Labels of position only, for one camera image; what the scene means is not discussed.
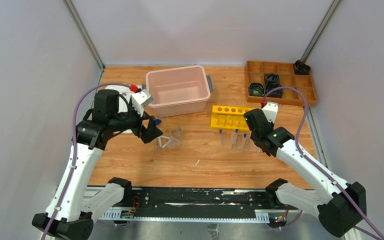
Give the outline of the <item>clear test tube blue cap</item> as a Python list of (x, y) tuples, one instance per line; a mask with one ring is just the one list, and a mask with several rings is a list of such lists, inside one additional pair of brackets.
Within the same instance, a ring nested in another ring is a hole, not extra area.
[(247, 134), (243, 134), (242, 142), (241, 142), (241, 149), (243, 150), (247, 144)]

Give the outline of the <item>small glass beaker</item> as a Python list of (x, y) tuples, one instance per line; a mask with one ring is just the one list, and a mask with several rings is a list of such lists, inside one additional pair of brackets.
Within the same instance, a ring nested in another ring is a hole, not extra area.
[(184, 139), (184, 133), (183, 129), (180, 126), (176, 126), (174, 128), (174, 134), (173, 136), (178, 139), (179, 141), (182, 141)]

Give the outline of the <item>clear glass funnel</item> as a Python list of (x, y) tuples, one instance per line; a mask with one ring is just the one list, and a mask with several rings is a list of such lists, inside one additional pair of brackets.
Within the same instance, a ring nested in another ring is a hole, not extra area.
[(169, 130), (169, 139), (166, 144), (166, 147), (169, 149), (176, 149), (180, 146), (180, 144), (181, 144), (181, 141), (172, 134), (171, 130)]

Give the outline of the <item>yellow test tube rack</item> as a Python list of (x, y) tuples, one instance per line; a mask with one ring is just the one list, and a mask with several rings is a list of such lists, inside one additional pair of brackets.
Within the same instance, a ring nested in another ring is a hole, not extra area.
[(210, 116), (210, 128), (248, 131), (249, 127), (244, 114), (251, 110), (249, 107), (213, 105)]

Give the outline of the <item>pink plastic storage bin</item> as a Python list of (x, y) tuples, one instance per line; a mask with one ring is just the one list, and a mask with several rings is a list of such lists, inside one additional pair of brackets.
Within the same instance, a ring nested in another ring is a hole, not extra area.
[(153, 97), (148, 106), (159, 118), (203, 112), (214, 91), (201, 65), (150, 71), (145, 81)]

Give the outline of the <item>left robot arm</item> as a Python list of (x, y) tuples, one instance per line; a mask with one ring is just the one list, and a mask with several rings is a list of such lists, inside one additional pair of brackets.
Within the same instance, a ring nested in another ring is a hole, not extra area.
[(162, 135), (156, 118), (145, 112), (152, 101), (145, 89), (136, 89), (129, 99), (117, 90), (102, 89), (95, 94), (94, 105), (83, 119), (73, 121), (71, 152), (60, 184), (45, 212), (35, 214), (32, 220), (44, 237), (86, 240), (98, 219), (112, 206), (139, 206), (132, 183), (119, 177), (110, 179), (90, 200), (84, 201), (84, 195), (110, 139), (130, 130), (147, 144)]

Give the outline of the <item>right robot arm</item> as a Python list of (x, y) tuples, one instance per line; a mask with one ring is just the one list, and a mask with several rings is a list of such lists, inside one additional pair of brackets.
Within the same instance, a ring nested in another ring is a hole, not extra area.
[(298, 142), (284, 127), (274, 127), (277, 110), (267, 106), (246, 111), (243, 115), (253, 143), (268, 156), (292, 167), (312, 190), (296, 187), (279, 178), (266, 188), (265, 201), (272, 209), (289, 205), (316, 218), (331, 235), (340, 238), (367, 215), (366, 189), (337, 176)]

